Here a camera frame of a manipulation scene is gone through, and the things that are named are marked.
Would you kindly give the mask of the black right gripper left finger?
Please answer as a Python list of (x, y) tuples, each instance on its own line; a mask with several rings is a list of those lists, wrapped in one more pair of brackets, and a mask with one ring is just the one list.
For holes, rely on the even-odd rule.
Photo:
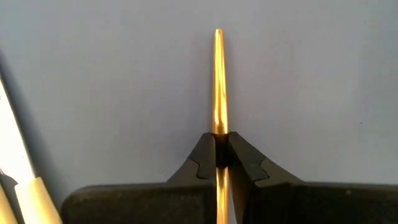
[(63, 202), (64, 223), (216, 223), (216, 153), (202, 134), (180, 168), (163, 183), (92, 185)]

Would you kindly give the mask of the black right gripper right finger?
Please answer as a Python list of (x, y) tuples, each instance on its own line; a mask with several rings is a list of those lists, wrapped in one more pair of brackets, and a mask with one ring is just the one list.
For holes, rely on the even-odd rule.
[(228, 136), (238, 223), (397, 223), (397, 186), (305, 182), (236, 132)]

